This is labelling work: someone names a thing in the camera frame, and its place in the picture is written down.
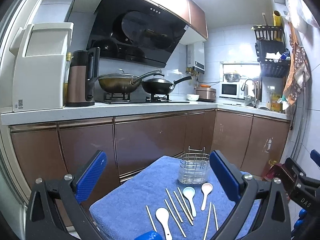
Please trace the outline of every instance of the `black range hood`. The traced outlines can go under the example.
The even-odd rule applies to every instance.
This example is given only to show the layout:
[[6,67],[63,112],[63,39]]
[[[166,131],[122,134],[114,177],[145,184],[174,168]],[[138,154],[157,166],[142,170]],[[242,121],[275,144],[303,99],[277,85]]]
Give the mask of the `black range hood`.
[[163,68],[186,29],[184,21],[145,0],[101,0],[87,49]]

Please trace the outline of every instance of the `kettle handle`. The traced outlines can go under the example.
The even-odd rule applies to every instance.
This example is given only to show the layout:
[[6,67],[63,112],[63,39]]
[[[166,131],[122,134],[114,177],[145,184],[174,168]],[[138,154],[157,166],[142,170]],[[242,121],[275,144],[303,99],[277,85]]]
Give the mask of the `kettle handle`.
[[89,57],[93,57],[93,61],[92,61],[92,65],[90,64],[89,66],[87,66],[89,68],[92,68],[92,69],[88,69],[87,71],[87,80],[89,82],[95,82],[98,78],[100,48],[96,47],[88,50],[88,59],[87,59],[88,64],[90,63]]

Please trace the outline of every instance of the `white countertop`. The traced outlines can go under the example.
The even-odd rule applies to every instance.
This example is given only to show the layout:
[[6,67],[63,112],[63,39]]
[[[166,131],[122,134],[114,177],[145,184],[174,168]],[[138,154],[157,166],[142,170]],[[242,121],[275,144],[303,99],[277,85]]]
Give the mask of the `white countertop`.
[[187,111],[199,109],[225,109],[248,114],[257,114],[290,120],[291,117],[273,111],[256,109],[248,106],[235,106],[222,103],[183,102],[183,103],[148,103],[108,105],[96,102],[94,106],[64,107],[60,109],[36,110],[1,114],[2,125],[17,125],[26,123],[41,123],[54,121],[67,121],[76,119],[90,119],[99,117],[112,117],[136,114],[152,114],[174,111]]

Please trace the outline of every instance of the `white bowl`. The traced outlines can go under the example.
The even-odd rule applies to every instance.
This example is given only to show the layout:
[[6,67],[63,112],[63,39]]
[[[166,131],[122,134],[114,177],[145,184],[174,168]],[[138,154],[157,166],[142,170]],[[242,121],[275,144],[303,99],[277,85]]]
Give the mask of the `white bowl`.
[[191,94],[187,94],[187,99],[189,101],[197,101],[199,99],[199,95],[191,95]]

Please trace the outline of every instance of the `rose gold kettle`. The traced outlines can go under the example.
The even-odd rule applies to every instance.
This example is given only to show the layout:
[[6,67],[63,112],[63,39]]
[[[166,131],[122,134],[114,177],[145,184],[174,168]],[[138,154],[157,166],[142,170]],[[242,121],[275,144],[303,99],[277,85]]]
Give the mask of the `rose gold kettle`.
[[78,50],[72,54],[66,106],[93,106],[94,83],[98,78],[100,48]]

